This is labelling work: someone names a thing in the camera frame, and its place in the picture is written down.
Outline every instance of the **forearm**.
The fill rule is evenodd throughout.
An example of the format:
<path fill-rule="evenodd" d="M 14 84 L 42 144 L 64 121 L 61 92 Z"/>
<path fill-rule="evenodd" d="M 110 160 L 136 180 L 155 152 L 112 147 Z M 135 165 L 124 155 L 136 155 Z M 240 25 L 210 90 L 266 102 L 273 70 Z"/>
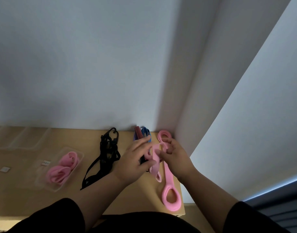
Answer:
<path fill-rule="evenodd" d="M 196 169 L 179 181 L 186 187 L 215 232 L 222 233 L 227 214 L 238 200 Z"/>
<path fill-rule="evenodd" d="M 71 198 L 84 216 L 86 231 L 92 228 L 125 187 L 126 184 L 110 173 Z"/>

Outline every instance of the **white label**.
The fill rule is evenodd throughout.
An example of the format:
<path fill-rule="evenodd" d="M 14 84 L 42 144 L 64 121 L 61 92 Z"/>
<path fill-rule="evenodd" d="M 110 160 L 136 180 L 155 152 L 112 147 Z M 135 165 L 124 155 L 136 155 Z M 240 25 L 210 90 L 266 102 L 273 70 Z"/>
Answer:
<path fill-rule="evenodd" d="M 47 160 L 44 160 L 43 162 L 42 162 L 42 165 L 44 165 L 44 166 L 48 166 L 50 164 L 50 161 L 47 161 Z"/>
<path fill-rule="evenodd" d="M 10 170 L 9 167 L 2 167 L 2 168 L 0 169 L 1 172 L 8 172 L 9 170 Z"/>

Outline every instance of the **hand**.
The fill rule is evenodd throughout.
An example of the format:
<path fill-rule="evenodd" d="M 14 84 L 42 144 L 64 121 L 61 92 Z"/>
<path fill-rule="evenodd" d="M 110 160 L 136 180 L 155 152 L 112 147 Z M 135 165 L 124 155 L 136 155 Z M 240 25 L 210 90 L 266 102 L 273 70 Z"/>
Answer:
<path fill-rule="evenodd" d="M 176 140 L 173 138 L 162 138 L 162 141 L 169 143 L 170 147 L 167 149 L 166 153 L 161 150 L 157 150 L 156 154 L 168 164 L 173 175 L 182 182 L 182 179 L 188 177 L 189 174 L 196 168 L 186 151 Z"/>
<path fill-rule="evenodd" d="M 123 181 L 124 184 L 130 185 L 135 182 L 144 172 L 156 163 L 155 160 L 149 160 L 141 165 L 139 163 L 141 156 L 147 153 L 152 147 L 152 144 L 148 143 L 150 138 L 151 136 L 147 136 L 135 140 L 114 166 L 113 173 L 119 180 Z"/>

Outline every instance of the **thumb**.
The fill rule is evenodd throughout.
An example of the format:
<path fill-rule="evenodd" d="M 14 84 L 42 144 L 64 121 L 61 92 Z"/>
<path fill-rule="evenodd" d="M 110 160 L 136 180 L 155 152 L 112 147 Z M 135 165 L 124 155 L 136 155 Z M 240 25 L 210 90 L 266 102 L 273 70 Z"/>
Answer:
<path fill-rule="evenodd" d="M 166 163 L 168 162 L 170 158 L 169 154 L 163 152 L 162 150 L 156 150 L 155 152 L 160 157 L 160 159 L 163 159 L 164 161 L 166 161 Z"/>
<path fill-rule="evenodd" d="M 146 161 L 145 163 L 141 164 L 140 165 L 140 168 L 143 172 L 147 171 L 151 166 L 155 165 L 156 164 L 156 161 L 155 160 L 149 160 L 149 161 Z"/>

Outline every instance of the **person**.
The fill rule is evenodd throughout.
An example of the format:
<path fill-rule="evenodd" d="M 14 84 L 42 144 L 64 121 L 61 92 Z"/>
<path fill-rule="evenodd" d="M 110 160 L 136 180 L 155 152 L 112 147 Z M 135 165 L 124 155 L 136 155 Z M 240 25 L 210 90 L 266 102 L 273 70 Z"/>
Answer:
<path fill-rule="evenodd" d="M 183 219 L 160 212 L 109 216 L 93 227 L 119 193 L 155 164 L 154 160 L 139 164 L 140 157 L 152 147 L 149 139 L 150 136 L 134 141 L 113 171 L 102 179 L 70 199 L 61 199 L 35 212 L 8 232 L 199 232 Z M 288 232 L 199 173 L 175 139 L 162 141 L 170 146 L 166 153 L 159 151 L 158 155 L 186 187 L 216 233 Z"/>

